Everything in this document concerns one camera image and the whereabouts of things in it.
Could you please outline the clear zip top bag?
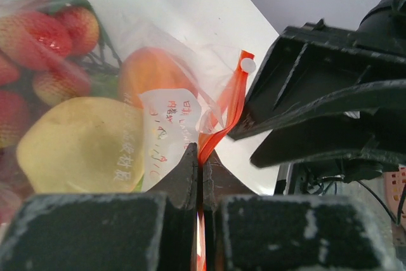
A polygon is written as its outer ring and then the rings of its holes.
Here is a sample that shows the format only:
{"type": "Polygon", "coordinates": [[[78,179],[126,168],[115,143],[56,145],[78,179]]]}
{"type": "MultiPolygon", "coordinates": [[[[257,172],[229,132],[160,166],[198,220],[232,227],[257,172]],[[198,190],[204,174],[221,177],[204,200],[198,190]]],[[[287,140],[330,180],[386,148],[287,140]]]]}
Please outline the clear zip top bag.
{"type": "MultiPolygon", "coordinates": [[[[149,21],[112,11],[104,0],[88,2],[98,17],[105,42],[93,50],[95,66],[89,73],[91,93],[84,97],[123,102],[118,97],[122,63],[143,47],[162,48],[182,59],[195,76],[193,84],[198,95],[183,88],[155,89],[139,95],[143,105],[144,174],[132,192],[32,193],[22,201],[9,222],[1,223],[6,231],[24,203],[35,195],[146,192],[180,162],[191,143],[197,146],[199,177],[200,167],[241,116],[247,78],[256,68],[251,53],[217,46],[185,46],[149,21]]],[[[135,107],[131,102],[124,103],[135,107]]],[[[195,270],[204,268],[204,255],[198,247],[202,236],[199,218],[197,202],[195,270]]]]}

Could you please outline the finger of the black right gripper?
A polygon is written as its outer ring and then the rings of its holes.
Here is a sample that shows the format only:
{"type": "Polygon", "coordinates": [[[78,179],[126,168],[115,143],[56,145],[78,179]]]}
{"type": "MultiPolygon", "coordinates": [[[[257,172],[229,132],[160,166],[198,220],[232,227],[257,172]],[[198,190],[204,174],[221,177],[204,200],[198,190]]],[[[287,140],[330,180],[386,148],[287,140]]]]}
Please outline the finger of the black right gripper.
{"type": "Polygon", "coordinates": [[[231,138],[303,121],[303,107],[345,88],[405,81],[405,56],[365,49],[357,42],[357,31],[330,27],[323,20],[287,27],[268,50],[231,138]]]}
{"type": "Polygon", "coordinates": [[[305,120],[274,129],[251,155],[258,168],[334,159],[405,164],[405,81],[345,88],[303,107],[305,120]]]}

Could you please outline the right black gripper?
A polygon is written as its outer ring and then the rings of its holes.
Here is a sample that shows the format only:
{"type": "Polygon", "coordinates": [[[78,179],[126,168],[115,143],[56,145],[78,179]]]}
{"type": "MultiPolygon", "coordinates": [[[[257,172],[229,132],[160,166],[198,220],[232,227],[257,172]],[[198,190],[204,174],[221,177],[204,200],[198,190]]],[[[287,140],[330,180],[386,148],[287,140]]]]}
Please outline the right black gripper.
{"type": "Polygon", "coordinates": [[[360,22],[357,46],[405,56],[405,0],[380,0],[360,22]]]}

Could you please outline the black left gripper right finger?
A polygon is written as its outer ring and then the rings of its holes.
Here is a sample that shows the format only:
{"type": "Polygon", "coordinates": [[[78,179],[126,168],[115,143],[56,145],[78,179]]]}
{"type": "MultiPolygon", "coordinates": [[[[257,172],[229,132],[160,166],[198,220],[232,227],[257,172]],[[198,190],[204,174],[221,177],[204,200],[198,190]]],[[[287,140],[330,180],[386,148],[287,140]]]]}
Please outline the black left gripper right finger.
{"type": "Polygon", "coordinates": [[[203,167],[208,270],[398,270],[374,215],[340,195],[258,195],[212,154],[203,167]]]}

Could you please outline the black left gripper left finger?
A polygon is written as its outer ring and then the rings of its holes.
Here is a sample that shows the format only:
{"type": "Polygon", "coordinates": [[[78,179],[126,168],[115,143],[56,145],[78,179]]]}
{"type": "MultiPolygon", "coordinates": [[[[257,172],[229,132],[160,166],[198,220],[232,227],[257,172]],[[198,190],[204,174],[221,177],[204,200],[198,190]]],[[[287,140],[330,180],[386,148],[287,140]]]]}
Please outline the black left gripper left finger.
{"type": "Polygon", "coordinates": [[[35,195],[1,243],[2,270],[195,270],[197,146],[146,192],[35,195]]]}

